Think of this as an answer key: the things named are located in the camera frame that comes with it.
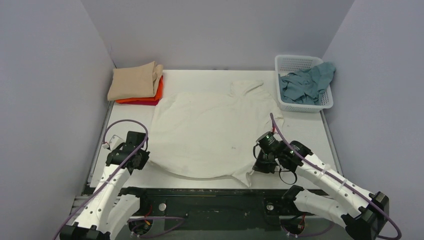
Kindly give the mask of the white t shirt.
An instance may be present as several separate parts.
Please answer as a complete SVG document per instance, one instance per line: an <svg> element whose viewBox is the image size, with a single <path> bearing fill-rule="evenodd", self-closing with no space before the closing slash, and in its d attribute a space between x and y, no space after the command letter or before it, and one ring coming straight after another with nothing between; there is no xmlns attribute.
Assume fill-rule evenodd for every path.
<svg viewBox="0 0 424 240"><path fill-rule="evenodd" d="M227 94L181 92L163 98L154 109L148 133L150 160L164 170L191 179L233 177L250 187L256 162L253 147L284 123L262 80L239 80Z"/></svg>

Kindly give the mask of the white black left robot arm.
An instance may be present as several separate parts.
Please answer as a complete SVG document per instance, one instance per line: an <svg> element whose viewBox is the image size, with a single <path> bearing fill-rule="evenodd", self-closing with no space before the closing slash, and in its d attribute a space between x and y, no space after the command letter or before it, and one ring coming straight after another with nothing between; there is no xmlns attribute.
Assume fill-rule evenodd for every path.
<svg viewBox="0 0 424 240"><path fill-rule="evenodd" d="M149 210L149 201L141 194L123 188L135 170L142 170L149 152L142 149L146 133L129 131L126 139L114 135L108 145L100 181L87 203L81 204L78 216L59 232L61 240L113 240L133 215Z"/></svg>

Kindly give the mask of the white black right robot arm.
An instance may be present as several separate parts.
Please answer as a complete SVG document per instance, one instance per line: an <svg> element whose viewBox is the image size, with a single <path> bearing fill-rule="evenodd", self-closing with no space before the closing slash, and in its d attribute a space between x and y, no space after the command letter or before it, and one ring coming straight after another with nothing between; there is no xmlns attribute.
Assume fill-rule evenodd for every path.
<svg viewBox="0 0 424 240"><path fill-rule="evenodd" d="M389 214L389 198L384 193L372 193L356 186L298 141L286 144L268 131L257 139L256 145L260 151L255 157L255 171L266 174L274 173L276 168L288 171L309 180L327 194L317 195L294 184L281 198L286 213L310 213L327 219L344 228L354 240L378 237Z"/></svg>

